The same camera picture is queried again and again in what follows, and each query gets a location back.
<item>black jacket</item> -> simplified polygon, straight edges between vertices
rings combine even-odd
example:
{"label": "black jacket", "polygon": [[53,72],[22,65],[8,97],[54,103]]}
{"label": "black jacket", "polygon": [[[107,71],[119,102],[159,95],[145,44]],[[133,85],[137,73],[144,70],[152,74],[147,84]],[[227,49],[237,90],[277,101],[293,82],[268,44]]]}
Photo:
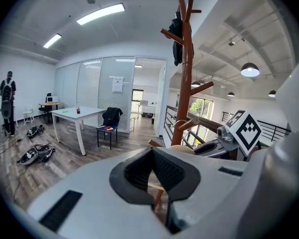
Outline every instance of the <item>black jacket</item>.
{"label": "black jacket", "polygon": [[120,108],[108,107],[107,110],[102,114],[104,119],[103,125],[118,125],[120,116],[123,114]]}

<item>stool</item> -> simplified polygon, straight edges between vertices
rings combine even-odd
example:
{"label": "stool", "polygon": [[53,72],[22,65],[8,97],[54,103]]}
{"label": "stool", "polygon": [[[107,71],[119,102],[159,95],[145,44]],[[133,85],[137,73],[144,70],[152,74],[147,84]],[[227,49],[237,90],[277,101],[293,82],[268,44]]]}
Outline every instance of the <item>stool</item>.
{"label": "stool", "polygon": [[34,116],[33,116],[33,109],[32,108],[26,108],[24,113],[23,113],[23,121],[24,121],[24,125],[27,122],[31,122],[34,121]]}

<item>frosted glass panel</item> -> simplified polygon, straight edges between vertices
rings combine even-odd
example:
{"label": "frosted glass panel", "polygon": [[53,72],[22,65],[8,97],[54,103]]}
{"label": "frosted glass panel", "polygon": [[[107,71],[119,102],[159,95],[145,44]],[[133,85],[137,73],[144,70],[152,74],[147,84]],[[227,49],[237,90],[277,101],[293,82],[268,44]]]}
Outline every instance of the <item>frosted glass panel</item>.
{"label": "frosted glass panel", "polygon": [[[98,107],[101,64],[102,59],[81,62],[77,86],[77,102],[79,106]],[[97,127],[98,117],[85,119],[84,124]]]}
{"label": "frosted glass panel", "polygon": [[[133,57],[103,58],[100,83],[99,83],[99,108],[120,108],[123,115],[120,119],[119,130],[129,132],[129,114],[132,101],[132,86],[135,60]],[[124,77],[123,93],[112,93],[113,78],[110,76]]]}
{"label": "frosted glass panel", "polygon": [[63,83],[63,105],[65,108],[76,107],[76,87],[80,63],[65,67]]}
{"label": "frosted glass panel", "polygon": [[65,67],[55,70],[53,96],[59,97],[59,102],[63,102],[63,80]]}

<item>green tree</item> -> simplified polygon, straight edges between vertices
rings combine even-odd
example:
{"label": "green tree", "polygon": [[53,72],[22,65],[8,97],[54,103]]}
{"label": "green tree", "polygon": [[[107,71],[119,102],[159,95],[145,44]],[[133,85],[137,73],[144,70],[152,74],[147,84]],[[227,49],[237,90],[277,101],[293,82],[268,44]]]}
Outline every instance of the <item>green tree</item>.
{"label": "green tree", "polygon": [[189,110],[193,113],[199,114],[199,112],[201,111],[203,102],[204,102],[203,99],[199,99],[199,98],[196,99],[196,101],[191,104],[191,107]]}

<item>desk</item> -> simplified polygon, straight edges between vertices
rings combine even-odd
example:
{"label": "desk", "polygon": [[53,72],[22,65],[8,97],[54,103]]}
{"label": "desk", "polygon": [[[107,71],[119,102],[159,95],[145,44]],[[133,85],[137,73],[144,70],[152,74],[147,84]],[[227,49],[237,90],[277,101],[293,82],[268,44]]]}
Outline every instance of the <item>desk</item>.
{"label": "desk", "polygon": [[55,122],[55,117],[60,117],[69,121],[72,121],[75,123],[75,129],[76,129],[76,134],[79,140],[79,145],[81,149],[81,153],[84,156],[85,155],[85,150],[83,146],[83,141],[82,141],[82,135],[80,131],[80,124],[83,129],[83,120],[92,118],[94,116],[97,116],[98,114],[102,114],[105,112],[106,109],[100,109],[100,108],[92,108],[92,107],[80,107],[80,114],[76,113],[76,107],[71,107],[71,108],[66,108],[66,109],[61,109],[61,110],[55,110],[51,111],[52,113],[52,120],[53,120],[53,126],[54,126],[54,131],[55,131],[55,136],[58,142],[59,141],[59,136],[58,132],[56,130],[56,122]]}
{"label": "desk", "polygon": [[[138,118],[140,116],[140,106],[143,106],[143,105],[138,105]],[[147,106],[143,106],[143,107],[154,107],[154,111],[142,111],[142,112],[146,113],[146,114],[154,114],[153,118],[155,117],[155,108],[156,108],[155,105],[147,105]]]}
{"label": "desk", "polygon": [[[1,114],[1,108],[0,108],[0,131],[1,131],[1,133],[3,132],[3,127],[2,127],[2,125],[4,124],[4,121],[2,121],[2,119],[3,119],[3,117],[2,117],[2,114]],[[18,125],[18,121],[16,120],[15,121],[15,125],[16,125],[16,127],[19,127],[19,125]]]}
{"label": "desk", "polygon": [[59,102],[57,102],[57,103],[42,103],[42,104],[40,104],[41,105],[41,107],[42,106],[55,106],[55,109],[57,110],[58,109],[58,106],[60,106],[60,105],[62,105],[63,103],[59,103]]}

